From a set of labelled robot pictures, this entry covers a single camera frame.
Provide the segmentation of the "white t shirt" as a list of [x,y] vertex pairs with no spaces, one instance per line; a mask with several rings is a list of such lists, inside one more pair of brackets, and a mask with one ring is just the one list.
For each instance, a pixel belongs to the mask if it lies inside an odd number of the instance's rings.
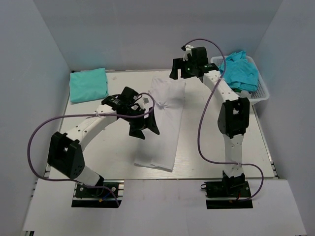
[[155,100],[154,115],[160,134],[145,129],[138,141],[134,165],[173,171],[185,103],[184,80],[153,77],[149,94]]

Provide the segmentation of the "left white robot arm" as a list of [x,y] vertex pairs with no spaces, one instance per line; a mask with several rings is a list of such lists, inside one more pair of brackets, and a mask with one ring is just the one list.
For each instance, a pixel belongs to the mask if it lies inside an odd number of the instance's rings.
[[99,196],[104,190],[104,178],[90,169],[83,157],[87,145],[107,126],[118,119],[129,123],[129,135],[145,139],[144,129],[159,134],[156,124],[155,105],[146,106],[142,97],[148,93],[137,93],[125,87],[121,94],[104,98],[93,114],[83,114],[84,120],[71,130],[56,132],[50,141],[48,164],[71,181],[87,186],[88,192]]

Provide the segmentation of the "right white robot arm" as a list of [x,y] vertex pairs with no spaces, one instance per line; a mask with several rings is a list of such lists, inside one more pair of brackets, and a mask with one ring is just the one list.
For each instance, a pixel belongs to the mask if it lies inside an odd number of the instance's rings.
[[241,98],[225,82],[222,72],[214,63],[209,63],[205,47],[182,47],[184,56],[173,59],[170,78],[177,80],[178,70],[181,78],[197,77],[211,91],[221,104],[218,128],[224,139],[225,168],[223,177],[228,180],[222,184],[223,192],[234,196],[240,190],[237,180],[243,181],[245,174],[242,167],[242,142],[249,126],[250,102]]

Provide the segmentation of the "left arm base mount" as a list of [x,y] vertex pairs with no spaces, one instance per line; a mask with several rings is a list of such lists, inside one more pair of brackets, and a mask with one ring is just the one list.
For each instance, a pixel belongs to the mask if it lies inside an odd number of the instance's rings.
[[[103,183],[116,196],[121,204],[124,193],[123,180],[108,180]],[[109,190],[104,188],[86,188],[81,184],[75,185],[72,204],[73,208],[118,208],[117,202]]]

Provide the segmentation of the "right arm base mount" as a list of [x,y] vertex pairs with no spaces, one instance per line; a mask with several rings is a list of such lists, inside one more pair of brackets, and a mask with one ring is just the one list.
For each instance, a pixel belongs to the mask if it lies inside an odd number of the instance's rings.
[[222,174],[220,181],[207,181],[200,185],[206,192],[207,209],[251,209],[251,191],[245,175],[228,177]]

